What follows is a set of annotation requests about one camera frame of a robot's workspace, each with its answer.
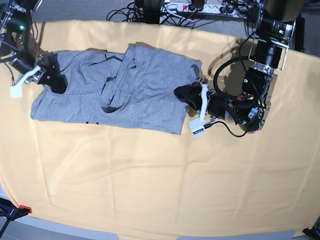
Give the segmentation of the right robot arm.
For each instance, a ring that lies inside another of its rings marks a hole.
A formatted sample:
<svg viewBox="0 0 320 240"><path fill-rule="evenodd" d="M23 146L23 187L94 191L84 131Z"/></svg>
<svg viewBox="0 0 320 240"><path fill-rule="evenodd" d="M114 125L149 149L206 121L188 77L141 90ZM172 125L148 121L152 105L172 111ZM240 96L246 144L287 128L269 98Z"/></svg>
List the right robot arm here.
<svg viewBox="0 0 320 240"><path fill-rule="evenodd" d="M56 53L43 55L32 49L37 46L32 30L32 13L41 0L10 0L0 18L0 62L20 73L9 87L12 98L23 96L22 85L31 82L50 87L56 94L65 93L68 82L61 73Z"/></svg>

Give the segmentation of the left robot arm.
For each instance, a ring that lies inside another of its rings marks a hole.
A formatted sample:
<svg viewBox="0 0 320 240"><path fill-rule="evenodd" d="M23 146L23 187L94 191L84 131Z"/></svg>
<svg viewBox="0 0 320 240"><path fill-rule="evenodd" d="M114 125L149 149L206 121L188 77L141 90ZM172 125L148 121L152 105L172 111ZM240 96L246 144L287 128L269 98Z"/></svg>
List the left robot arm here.
<svg viewBox="0 0 320 240"><path fill-rule="evenodd" d="M294 35L296 19L303 10L304 0L265 0L257 5L255 31L249 35L256 46L250 48L254 55L238 55L215 72L213 88L201 78L174 90L175 96L188 104L198 114L198 118L188 123L195 138L215 124L234 122L247 133L262 129L265 113L270 108L267 102L270 86L276 70L284 69L289 45ZM252 61L245 68L242 91L238 95L223 92L218 86L222 70L236 62Z"/></svg>

